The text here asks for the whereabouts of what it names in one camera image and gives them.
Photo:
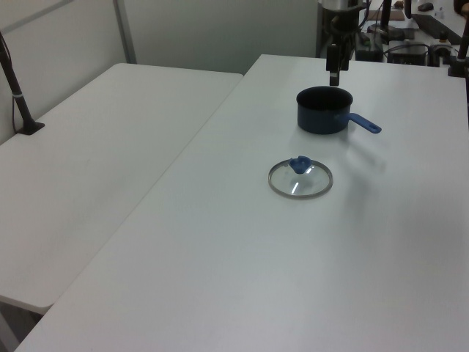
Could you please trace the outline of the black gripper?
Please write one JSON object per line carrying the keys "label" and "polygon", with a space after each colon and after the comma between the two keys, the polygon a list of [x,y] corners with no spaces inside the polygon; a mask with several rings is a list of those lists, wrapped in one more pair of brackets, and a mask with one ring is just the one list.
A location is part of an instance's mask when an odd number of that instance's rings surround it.
{"label": "black gripper", "polygon": [[327,48],[326,70],[329,72],[329,85],[339,85],[340,71],[349,68],[352,39],[359,27],[359,14],[362,7],[352,7],[347,10],[324,9],[323,22],[325,32],[332,37],[332,43]]}

